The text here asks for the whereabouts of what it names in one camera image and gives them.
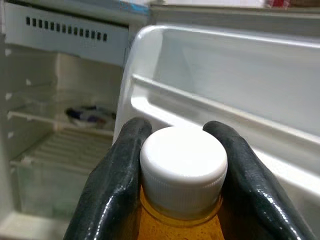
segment bottle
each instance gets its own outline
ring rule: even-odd
[[[222,144],[198,128],[167,127],[140,151],[138,240],[223,240],[218,217],[227,173]]]

